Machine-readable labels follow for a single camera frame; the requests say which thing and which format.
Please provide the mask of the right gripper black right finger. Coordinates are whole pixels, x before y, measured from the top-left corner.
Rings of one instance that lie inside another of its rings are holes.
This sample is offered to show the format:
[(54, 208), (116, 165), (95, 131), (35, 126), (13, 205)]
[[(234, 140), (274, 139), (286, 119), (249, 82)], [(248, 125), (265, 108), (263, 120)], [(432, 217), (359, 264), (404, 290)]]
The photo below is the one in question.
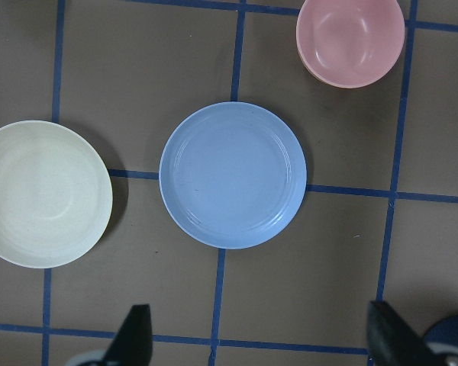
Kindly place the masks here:
[(458, 365), (458, 314), (418, 335), (387, 302), (371, 301), (366, 341), (376, 365)]

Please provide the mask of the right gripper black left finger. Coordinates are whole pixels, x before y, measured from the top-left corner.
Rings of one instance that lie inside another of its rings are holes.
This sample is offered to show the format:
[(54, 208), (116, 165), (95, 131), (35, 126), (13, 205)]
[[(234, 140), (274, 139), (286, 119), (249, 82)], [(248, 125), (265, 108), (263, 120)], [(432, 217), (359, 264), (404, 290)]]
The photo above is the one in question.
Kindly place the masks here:
[(150, 305), (133, 305), (105, 353), (105, 365), (149, 365), (152, 354)]

